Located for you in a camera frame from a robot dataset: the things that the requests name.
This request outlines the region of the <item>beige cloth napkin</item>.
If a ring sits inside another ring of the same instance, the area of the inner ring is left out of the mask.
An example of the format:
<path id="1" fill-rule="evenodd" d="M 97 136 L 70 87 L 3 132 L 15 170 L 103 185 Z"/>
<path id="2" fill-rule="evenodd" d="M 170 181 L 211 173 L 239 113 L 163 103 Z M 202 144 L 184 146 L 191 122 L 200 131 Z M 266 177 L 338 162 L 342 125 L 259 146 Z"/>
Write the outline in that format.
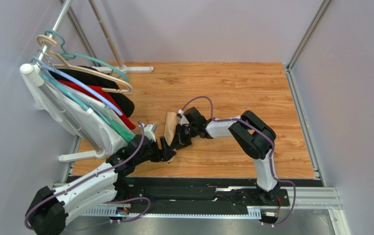
<path id="1" fill-rule="evenodd" d="M 167 112 L 164 123 L 164 137 L 168 145 L 171 145 L 174 140 L 177 124 L 177 114 L 175 112 Z"/>

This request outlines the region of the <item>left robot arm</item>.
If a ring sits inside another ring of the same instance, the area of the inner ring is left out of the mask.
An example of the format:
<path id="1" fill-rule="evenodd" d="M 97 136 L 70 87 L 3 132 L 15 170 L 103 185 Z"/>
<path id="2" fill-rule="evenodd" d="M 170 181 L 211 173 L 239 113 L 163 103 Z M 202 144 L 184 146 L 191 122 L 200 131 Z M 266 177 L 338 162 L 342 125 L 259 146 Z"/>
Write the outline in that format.
<path id="1" fill-rule="evenodd" d="M 167 162 L 176 155 L 175 144 L 160 137 L 160 144 L 136 135 L 92 172 L 56 189 L 43 187 L 25 214 L 25 226 L 38 235 L 58 235 L 74 219 L 99 204 L 129 204 L 144 196 L 130 196 L 124 177 L 144 162 Z"/>

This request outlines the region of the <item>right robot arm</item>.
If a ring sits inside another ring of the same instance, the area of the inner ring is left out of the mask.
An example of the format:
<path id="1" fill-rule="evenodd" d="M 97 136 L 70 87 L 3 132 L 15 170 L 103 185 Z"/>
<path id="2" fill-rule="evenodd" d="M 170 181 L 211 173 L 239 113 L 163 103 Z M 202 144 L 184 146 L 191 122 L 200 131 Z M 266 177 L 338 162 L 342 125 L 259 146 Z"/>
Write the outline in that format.
<path id="1" fill-rule="evenodd" d="M 276 133 L 251 111 L 242 115 L 219 119 L 206 119 L 195 107 L 178 114 L 175 136 L 170 144 L 172 149 L 182 149 L 192 144 L 192 139 L 233 137 L 242 150 L 251 157 L 257 172 L 257 188 L 260 196 L 267 200 L 276 198 L 280 190 L 272 163 Z"/>

